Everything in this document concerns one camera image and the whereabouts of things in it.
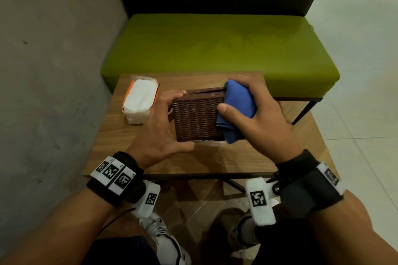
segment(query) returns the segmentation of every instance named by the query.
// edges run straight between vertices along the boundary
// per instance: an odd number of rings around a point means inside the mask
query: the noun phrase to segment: hand
[[[155,106],[151,109],[141,132],[127,149],[142,169],[147,169],[167,157],[180,152],[190,152],[195,147],[193,142],[177,142],[169,131],[169,106],[176,98],[182,97],[186,91],[171,90],[161,93]]]
[[[258,152],[276,164],[300,155],[303,149],[283,117],[278,102],[269,94],[265,83],[246,76],[231,78],[231,80],[249,88],[254,97],[257,112],[250,119],[236,108],[222,103],[217,106],[221,115],[238,128]]]

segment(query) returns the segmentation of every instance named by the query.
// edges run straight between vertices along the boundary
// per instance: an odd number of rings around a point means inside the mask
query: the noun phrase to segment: black pants
[[[261,246],[252,265],[291,265],[297,261],[326,264],[304,219],[286,219],[275,225],[256,227],[255,235]],[[82,264],[160,265],[142,236],[96,240]]]

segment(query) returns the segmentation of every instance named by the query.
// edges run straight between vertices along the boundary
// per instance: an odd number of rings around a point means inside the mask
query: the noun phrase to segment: white tissue pack
[[[133,76],[123,102],[122,111],[129,124],[143,124],[155,102],[159,83],[150,77]]]

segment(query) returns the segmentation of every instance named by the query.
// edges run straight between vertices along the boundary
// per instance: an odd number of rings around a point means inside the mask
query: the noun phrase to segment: fingernail
[[[224,112],[226,111],[226,104],[224,104],[224,103],[218,104],[217,110],[218,110],[221,114],[224,114]]]

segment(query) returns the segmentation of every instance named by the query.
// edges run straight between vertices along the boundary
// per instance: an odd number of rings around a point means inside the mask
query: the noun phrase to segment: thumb
[[[250,123],[250,118],[244,116],[238,109],[231,105],[221,103],[217,106],[217,110],[228,122],[241,131],[244,131]]]
[[[173,142],[170,145],[169,152],[171,155],[182,152],[191,152],[195,148],[195,143],[191,141]]]

